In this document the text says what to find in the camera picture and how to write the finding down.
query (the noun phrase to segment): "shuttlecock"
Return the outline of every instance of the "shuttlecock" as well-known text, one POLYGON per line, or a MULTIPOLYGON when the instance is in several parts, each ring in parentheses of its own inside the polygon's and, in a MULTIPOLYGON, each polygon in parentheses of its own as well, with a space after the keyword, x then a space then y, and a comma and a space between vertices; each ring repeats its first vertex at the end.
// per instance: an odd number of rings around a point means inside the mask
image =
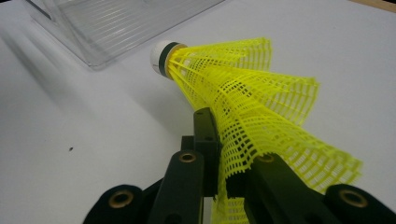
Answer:
POLYGON ((225 180, 258 156, 280 155, 317 191, 359 176, 360 161, 301 128, 317 96, 315 79, 270 73, 270 59, 265 38, 199 47, 162 42, 151 54, 153 68, 173 79, 194 109, 210 107, 215 117, 223 145, 212 218, 218 223, 247 221, 243 201, 227 199, 225 180))

